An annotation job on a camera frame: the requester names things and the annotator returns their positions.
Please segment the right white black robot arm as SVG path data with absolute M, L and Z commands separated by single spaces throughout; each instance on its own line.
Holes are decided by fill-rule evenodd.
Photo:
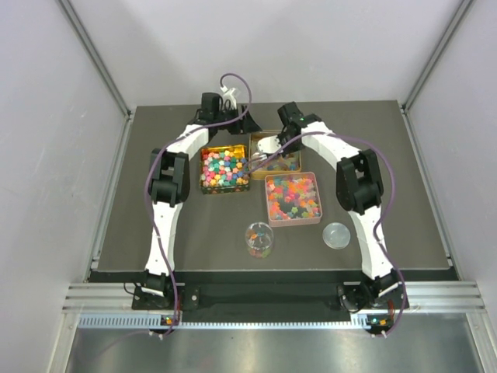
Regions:
M 294 102 L 277 113 L 283 124 L 276 136 L 276 151 L 284 154 L 305 147 L 315 151 L 335 170 L 335 195 L 352 219 L 360 245 L 364 279 L 357 291 L 342 290 L 342 306 L 350 311 L 381 307 L 399 285 L 399 275 L 388 257 L 381 227 L 384 184 L 378 159 L 370 143 L 341 136 L 315 114 L 303 114 Z

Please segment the silver metal scoop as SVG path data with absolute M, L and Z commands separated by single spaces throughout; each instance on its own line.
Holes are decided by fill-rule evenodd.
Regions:
M 255 152 L 251 155 L 250 162 L 263 162 L 268 158 L 268 155 L 263 152 Z

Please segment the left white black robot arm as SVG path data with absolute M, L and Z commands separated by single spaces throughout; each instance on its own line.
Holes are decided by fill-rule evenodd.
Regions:
M 178 309 L 179 292 L 174 277 L 176 227 L 190 191 L 190 160 L 217 134 L 248 134 L 259 126 L 247 105 L 238 107 L 234 89 L 206 92 L 200 108 L 183 132 L 163 148 L 151 153 L 150 170 L 144 186 L 144 202 L 152 226 L 151 248 L 141 290 L 159 308 Z

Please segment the gold tin of pastel gummies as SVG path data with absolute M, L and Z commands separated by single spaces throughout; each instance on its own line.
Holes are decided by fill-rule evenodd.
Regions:
M 249 158 L 253 153 L 258 152 L 256 148 L 256 143 L 259 139 L 277 134 L 278 131 L 260 131 L 250 134 L 248 142 Z M 258 166 L 260 163 L 261 162 L 251 162 L 250 168 L 253 169 L 256 166 Z M 293 173 L 300 171 L 301 171 L 301 154 L 300 152 L 295 152 L 288 154 L 284 157 L 279 156 L 278 158 L 273 159 L 265 167 L 262 167 L 252 172 L 251 178 L 253 180 L 263 180 L 268 175 Z

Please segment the gold tin of star candies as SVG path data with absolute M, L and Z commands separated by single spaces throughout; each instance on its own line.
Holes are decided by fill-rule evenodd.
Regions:
M 238 193 L 250 189 L 243 170 L 248 161 L 245 145 L 200 150 L 200 189 L 203 194 Z

